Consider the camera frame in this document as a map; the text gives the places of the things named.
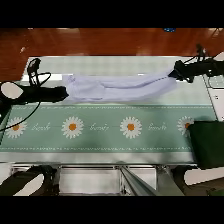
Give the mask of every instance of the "flower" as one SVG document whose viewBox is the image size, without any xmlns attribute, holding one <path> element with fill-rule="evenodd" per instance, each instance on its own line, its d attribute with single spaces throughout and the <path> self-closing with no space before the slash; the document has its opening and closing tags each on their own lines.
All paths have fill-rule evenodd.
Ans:
<svg viewBox="0 0 224 224">
<path fill-rule="evenodd" d="M 123 135 L 126 136 L 126 138 L 135 138 L 136 136 L 139 136 L 141 134 L 142 125 L 140 121 L 134 117 L 126 117 L 120 125 L 121 129 L 120 131 L 123 131 Z"/>
<path fill-rule="evenodd" d="M 8 122 L 7 126 L 14 125 L 22 120 L 22 117 L 14 117 Z M 27 127 L 26 123 L 27 122 L 24 121 L 21 124 L 17 124 L 9 129 L 6 129 L 6 135 L 8 135 L 8 138 L 17 138 L 18 136 L 22 135 L 23 131 L 26 130 Z"/>
<path fill-rule="evenodd" d="M 182 135 L 187 136 L 187 128 L 191 124 L 194 124 L 194 120 L 190 117 L 185 116 L 179 119 L 177 127 Z"/>
<path fill-rule="evenodd" d="M 81 131 L 83 130 L 83 126 L 83 121 L 78 117 L 69 117 L 65 122 L 63 122 L 63 135 L 66 135 L 66 138 L 75 138 L 76 136 L 82 134 Z"/>
</svg>

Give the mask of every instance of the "white daisy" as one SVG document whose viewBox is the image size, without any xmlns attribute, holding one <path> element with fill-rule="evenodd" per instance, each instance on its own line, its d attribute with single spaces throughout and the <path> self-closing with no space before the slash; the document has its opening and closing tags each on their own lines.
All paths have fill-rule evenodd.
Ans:
<svg viewBox="0 0 224 224">
<path fill-rule="evenodd" d="M 69 117 L 65 122 L 63 122 L 63 135 L 66 135 L 66 138 L 75 138 L 76 136 L 82 134 L 81 131 L 83 130 L 83 126 L 83 121 L 78 117 Z"/>
<path fill-rule="evenodd" d="M 181 119 L 178 120 L 178 130 L 181 132 L 182 135 L 187 136 L 187 128 L 189 125 L 194 124 L 194 119 L 190 117 L 182 117 Z"/>
<path fill-rule="evenodd" d="M 16 123 L 19 123 L 22 120 L 23 120 L 22 117 L 14 117 L 7 123 L 7 126 L 14 125 Z M 6 129 L 5 132 L 6 132 L 6 135 L 8 135 L 8 138 L 17 138 L 18 136 L 23 134 L 23 131 L 26 130 L 26 127 L 27 125 L 26 125 L 26 122 L 24 121 L 21 124 L 18 124 L 9 129 Z"/>
<path fill-rule="evenodd" d="M 126 117 L 120 125 L 121 129 L 120 131 L 123 131 L 123 135 L 126 136 L 126 138 L 135 138 L 136 136 L 139 136 L 141 134 L 142 125 L 140 121 L 134 117 Z"/>
</svg>

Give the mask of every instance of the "wooden floor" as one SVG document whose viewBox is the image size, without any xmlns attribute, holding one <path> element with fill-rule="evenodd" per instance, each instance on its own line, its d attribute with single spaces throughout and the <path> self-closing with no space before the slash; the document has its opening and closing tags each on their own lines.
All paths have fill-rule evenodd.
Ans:
<svg viewBox="0 0 224 224">
<path fill-rule="evenodd" d="M 0 29 L 0 81 L 19 80 L 30 56 L 192 56 L 200 43 L 210 55 L 224 51 L 222 28 L 14 28 Z"/>
</svg>

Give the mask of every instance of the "black object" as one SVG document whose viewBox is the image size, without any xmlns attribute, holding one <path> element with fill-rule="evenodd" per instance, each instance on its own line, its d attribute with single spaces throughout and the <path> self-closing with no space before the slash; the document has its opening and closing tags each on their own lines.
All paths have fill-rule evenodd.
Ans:
<svg viewBox="0 0 224 224">
<path fill-rule="evenodd" d="M 57 169 L 53 169 L 51 166 L 33 166 L 26 172 L 19 171 L 8 177 L 0 185 L 0 196 L 13 196 L 24 186 L 36 178 L 39 174 L 43 174 L 44 181 L 41 187 L 33 192 L 30 196 L 58 196 L 59 184 L 54 184 L 54 178 Z"/>
<path fill-rule="evenodd" d="M 41 102 L 55 103 L 55 102 L 64 100 L 68 96 L 68 93 L 66 92 L 66 88 L 64 86 L 58 86 L 58 87 L 54 87 L 54 88 L 41 87 L 50 78 L 51 73 L 50 72 L 45 72 L 45 73 L 37 72 L 37 70 L 39 69 L 40 61 L 41 60 L 39 58 L 35 58 L 32 61 L 30 61 L 29 65 L 27 67 L 27 73 L 29 76 L 30 86 L 22 86 L 22 85 L 18 85 L 16 83 L 14 83 L 14 82 L 11 82 L 23 90 L 23 93 L 18 98 L 16 98 L 16 99 L 8 98 L 0 91 L 0 113 L 1 113 L 0 124 L 4 120 L 6 114 L 11 109 L 12 105 L 18 105 L 18 104 L 25 105 L 27 103 L 34 103 L 34 102 L 38 102 L 39 104 L 34 109 L 34 111 L 28 117 L 26 117 L 24 120 L 22 120 L 21 122 L 19 122 L 17 124 L 14 124 L 10 127 L 3 128 L 0 131 L 4 131 L 8 128 L 11 128 L 13 126 L 16 126 L 16 125 L 24 122 L 37 110 L 37 108 L 39 107 Z M 40 82 L 38 76 L 46 75 L 46 74 L 49 74 L 48 78 L 46 78 L 43 82 Z M 8 81 L 5 81 L 0 84 L 0 90 L 1 90 L 1 86 L 7 82 Z"/>
<path fill-rule="evenodd" d="M 198 167 L 210 169 L 224 166 L 224 123 L 195 121 L 188 127 Z"/>
<path fill-rule="evenodd" d="M 190 60 L 186 62 L 176 61 L 174 70 L 168 76 L 179 81 L 186 80 L 192 83 L 195 76 L 206 74 L 208 77 L 214 77 L 224 74 L 224 61 L 216 61 L 214 57 L 205 59 L 206 51 L 200 44 L 197 45 L 197 53 L 197 56 L 190 59 L 197 58 L 197 62 L 186 64 Z"/>
</svg>

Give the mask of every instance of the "metal bar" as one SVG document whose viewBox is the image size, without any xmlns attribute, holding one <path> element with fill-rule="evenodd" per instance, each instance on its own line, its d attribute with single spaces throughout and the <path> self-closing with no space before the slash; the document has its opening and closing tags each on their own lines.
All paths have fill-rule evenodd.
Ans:
<svg viewBox="0 0 224 224">
<path fill-rule="evenodd" d="M 160 194 L 149 186 L 145 181 L 128 170 L 126 167 L 121 167 L 121 173 L 123 174 L 127 184 L 130 187 L 133 195 L 135 196 L 160 196 Z"/>
</svg>

